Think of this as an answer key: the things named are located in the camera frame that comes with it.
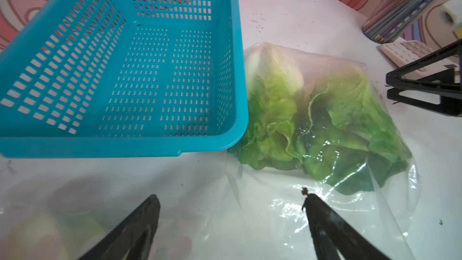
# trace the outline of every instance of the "plastic bag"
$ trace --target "plastic bag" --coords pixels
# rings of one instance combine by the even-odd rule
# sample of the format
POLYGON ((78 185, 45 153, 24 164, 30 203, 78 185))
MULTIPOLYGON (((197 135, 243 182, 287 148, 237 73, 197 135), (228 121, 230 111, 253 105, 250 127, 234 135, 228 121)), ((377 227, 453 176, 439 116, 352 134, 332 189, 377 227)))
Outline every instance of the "plastic bag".
MULTIPOLYGON (((277 48, 300 66, 303 89, 307 77, 363 67, 277 48)), ((412 260, 402 233, 419 195, 417 180, 410 163, 382 188, 371 177, 374 192, 344 195, 303 169, 255 170, 226 151, 173 158, 2 159, 0 260, 77 259, 150 194, 158 196, 161 212, 149 259, 316 259, 301 211, 302 187, 391 259, 412 260)))
POLYGON ((249 125, 231 153, 257 170, 302 169, 344 195, 373 191, 370 172, 383 187, 412 154, 361 67, 254 46, 246 56, 249 125))

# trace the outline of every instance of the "blue plastic basket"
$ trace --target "blue plastic basket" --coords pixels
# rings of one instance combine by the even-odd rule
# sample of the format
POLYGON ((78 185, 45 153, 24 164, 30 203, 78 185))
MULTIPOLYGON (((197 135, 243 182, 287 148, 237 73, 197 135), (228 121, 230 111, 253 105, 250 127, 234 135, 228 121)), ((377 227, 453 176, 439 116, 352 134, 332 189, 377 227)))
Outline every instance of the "blue plastic basket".
POLYGON ((0 83, 6 157, 226 149, 248 123, 238 0, 50 0, 0 83))

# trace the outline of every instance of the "lettuce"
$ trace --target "lettuce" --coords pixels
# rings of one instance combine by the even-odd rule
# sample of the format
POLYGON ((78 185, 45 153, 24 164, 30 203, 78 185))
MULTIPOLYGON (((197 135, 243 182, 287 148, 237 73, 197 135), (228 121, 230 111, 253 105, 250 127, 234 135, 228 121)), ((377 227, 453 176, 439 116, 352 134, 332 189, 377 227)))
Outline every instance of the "lettuce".
POLYGON ((297 65, 272 46, 247 56, 249 125, 229 152, 254 169, 302 169, 350 195, 405 171, 412 154, 367 74, 351 66, 304 86, 297 65))
POLYGON ((391 162, 411 158, 411 151, 381 107, 365 72, 354 66, 343 69, 316 83, 315 90, 324 90, 327 85, 319 105, 326 108, 334 126, 366 139, 370 151, 391 162))
POLYGON ((295 169, 301 165, 292 143, 296 98, 303 89, 300 70, 272 46, 255 49, 245 67, 249 125, 230 152, 254 169, 295 169))

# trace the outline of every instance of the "white roll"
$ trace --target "white roll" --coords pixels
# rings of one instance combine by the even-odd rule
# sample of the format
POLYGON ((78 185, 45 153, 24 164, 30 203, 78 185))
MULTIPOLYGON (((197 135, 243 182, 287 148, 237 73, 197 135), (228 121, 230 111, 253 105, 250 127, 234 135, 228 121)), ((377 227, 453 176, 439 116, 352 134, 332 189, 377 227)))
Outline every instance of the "white roll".
POLYGON ((449 0, 441 6, 441 20, 450 26, 452 31, 462 27, 462 0, 449 0))

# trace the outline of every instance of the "white tabletop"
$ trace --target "white tabletop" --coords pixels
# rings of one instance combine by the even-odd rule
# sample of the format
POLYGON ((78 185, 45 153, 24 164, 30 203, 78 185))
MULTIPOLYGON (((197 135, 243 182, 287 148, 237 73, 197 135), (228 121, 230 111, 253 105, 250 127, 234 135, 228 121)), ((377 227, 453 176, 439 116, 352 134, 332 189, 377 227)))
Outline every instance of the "white tabletop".
POLYGON ((386 99, 393 63, 361 32, 366 17, 338 0, 239 0, 244 48, 267 41, 359 61, 385 99, 424 185, 407 241, 417 260, 459 259, 462 122, 386 99))
MULTIPOLYGON (((409 229, 408 243, 417 260, 458 259, 458 240, 462 239, 462 221, 458 217, 462 211, 460 120, 402 103, 393 105, 392 101, 387 100, 385 74, 393 70, 393 64, 378 51, 378 44, 361 33, 360 27, 366 18, 343 3, 337 0, 239 2, 244 48, 266 41, 367 64, 372 82, 384 97, 391 116, 414 154, 424 184, 409 229)), ((133 203, 140 203, 140 199, 153 193, 146 190, 146 187, 161 186, 160 182, 154 182, 155 176, 159 177, 154 165, 166 169, 167 172, 161 175, 165 181, 170 181, 169 177, 181 180, 181 185, 177 187, 180 193, 180 189, 191 182, 209 181, 197 176, 200 175, 201 167, 198 165, 195 168, 194 163, 217 163, 224 159, 223 155, 225 153, 183 154, 177 158, 162 159, 2 160, 0 194, 14 193, 20 199, 36 203, 40 199, 33 199, 33 190, 54 189, 60 182, 86 179, 81 183, 90 187, 88 191, 83 189, 75 194, 73 191, 77 186, 70 185, 67 188, 67 192, 72 194, 69 201, 75 201, 94 196, 96 192, 92 187, 102 189, 102 179, 112 178, 117 184, 111 189, 105 189, 107 193, 114 195, 119 191, 125 193, 130 190, 139 197, 133 199, 133 203), (184 169, 182 175, 168 170, 169 167, 185 163, 188 169, 184 169), (138 185, 128 184, 129 178, 138 185)), ((0 203, 0 222, 3 219, 2 213, 3 206, 0 203)))

